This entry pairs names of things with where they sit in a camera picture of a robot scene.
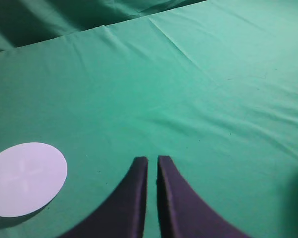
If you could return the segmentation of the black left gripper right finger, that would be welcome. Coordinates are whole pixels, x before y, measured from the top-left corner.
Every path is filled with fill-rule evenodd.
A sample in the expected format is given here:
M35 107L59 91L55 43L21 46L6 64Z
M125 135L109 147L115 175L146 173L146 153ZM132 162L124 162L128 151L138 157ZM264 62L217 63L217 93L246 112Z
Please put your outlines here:
M170 156L157 163L157 210L163 238L248 238L191 188Z

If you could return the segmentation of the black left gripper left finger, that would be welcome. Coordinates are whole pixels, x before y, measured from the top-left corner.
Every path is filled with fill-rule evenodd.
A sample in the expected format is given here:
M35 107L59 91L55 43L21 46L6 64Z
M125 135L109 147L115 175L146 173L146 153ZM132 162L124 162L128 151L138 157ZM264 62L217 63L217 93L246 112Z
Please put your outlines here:
M135 157L115 190L61 238L141 238L147 203L148 159Z

